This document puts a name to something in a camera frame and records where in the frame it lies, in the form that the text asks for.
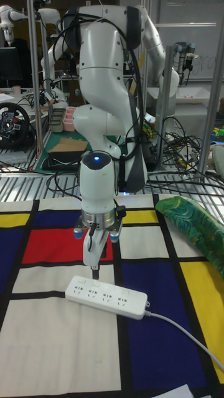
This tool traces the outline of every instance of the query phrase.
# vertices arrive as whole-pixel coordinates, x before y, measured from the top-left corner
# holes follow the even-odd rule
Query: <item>paper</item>
[[[154,398],[192,398],[193,395],[189,390],[187,384],[184,384],[182,387],[175,388],[172,391],[165,392],[165,394],[161,394]]]
[[[81,139],[72,139],[70,138],[61,138],[59,143],[52,149],[48,151],[50,152],[81,152],[86,149],[87,141],[82,141]]]
[[[13,98],[14,97],[12,97],[11,95],[0,93],[0,102],[6,102],[6,101],[11,100]]]

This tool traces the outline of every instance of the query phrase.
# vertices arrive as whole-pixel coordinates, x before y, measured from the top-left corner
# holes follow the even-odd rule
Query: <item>red square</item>
[[[22,263],[83,261],[85,235],[86,233],[79,240],[75,239],[73,228],[33,230]],[[106,258],[102,261],[113,260],[112,243],[109,237],[107,244]]]

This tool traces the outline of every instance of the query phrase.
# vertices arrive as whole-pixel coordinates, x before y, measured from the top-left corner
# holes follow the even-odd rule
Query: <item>green fabric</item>
[[[157,203],[156,210],[189,238],[224,280],[224,225],[194,199],[163,199]]]
[[[62,131],[62,132],[51,132],[50,137],[46,143],[46,146],[44,148],[44,151],[42,155],[40,156],[39,162],[35,168],[36,172],[39,173],[56,173],[55,170],[43,170],[40,166],[42,165],[43,161],[48,157],[48,151],[50,149],[53,149],[60,141],[61,138],[72,138],[79,140],[81,139],[82,141],[87,141],[79,132],[74,132],[74,131]],[[108,139],[114,143],[116,143],[116,137],[114,136],[108,136]],[[86,150],[91,150],[91,145],[88,143]],[[121,153],[126,154],[126,148],[121,147]]]

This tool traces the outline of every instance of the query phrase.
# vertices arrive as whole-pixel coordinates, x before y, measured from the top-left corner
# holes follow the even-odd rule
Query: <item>white power strip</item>
[[[79,304],[134,319],[142,319],[146,306],[149,306],[145,293],[80,276],[71,280],[65,297]]]

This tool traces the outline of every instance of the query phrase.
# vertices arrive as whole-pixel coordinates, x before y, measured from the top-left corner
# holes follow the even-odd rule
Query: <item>monitor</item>
[[[0,81],[22,80],[19,56],[15,47],[0,48]]]

